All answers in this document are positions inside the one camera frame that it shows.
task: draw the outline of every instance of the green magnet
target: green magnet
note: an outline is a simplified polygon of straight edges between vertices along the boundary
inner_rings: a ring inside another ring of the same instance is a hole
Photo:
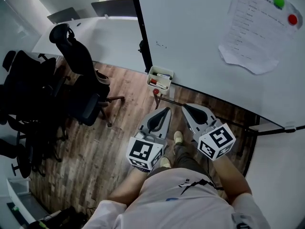
[[[275,6],[282,8],[285,5],[285,0],[273,0]]]

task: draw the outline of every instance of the person's right arm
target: person's right arm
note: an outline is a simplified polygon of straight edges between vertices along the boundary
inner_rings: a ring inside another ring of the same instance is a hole
[[[213,165],[230,204],[243,193],[252,194],[246,179],[226,155],[213,161]]]

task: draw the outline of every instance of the shoe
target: shoe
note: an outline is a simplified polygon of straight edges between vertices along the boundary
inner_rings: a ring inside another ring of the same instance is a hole
[[[170,160],[167,157],[163,157],[160,161],[160,167],[172,168]]]
[[[180,131],[176,131],[175,134],[173,135],[173,139],[175,141],[175,144],[177,143],[183,143],[183,135]]]

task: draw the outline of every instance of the paper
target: paper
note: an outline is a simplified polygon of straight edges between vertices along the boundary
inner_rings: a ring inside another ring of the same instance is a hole
[[[290,14],[297,17],[296,25],[288,22]],[[273,0],[231,0],[225,34],[218,48],[227,63],[262,74],[277,66],[302,24],[302,15],[287,0],[282,9]]]

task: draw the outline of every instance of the white table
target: white table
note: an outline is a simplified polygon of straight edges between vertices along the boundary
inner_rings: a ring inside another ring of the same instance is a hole
[[[137,19],[97,17],[65,23],[70,25],[76,40],[87,47],[93,61],[145,72],[143,57],[138,51],[142,35]],[[46,30],[32,52],[62,55],[49,40],[54,26]]]
[[[230,0],[139,0],[153,65],[173,82],[250,110],[281,126],[305,125],[305,25],[278,67],[253,75],[221,58]],[[289,0],[305,18],[305,0]]]

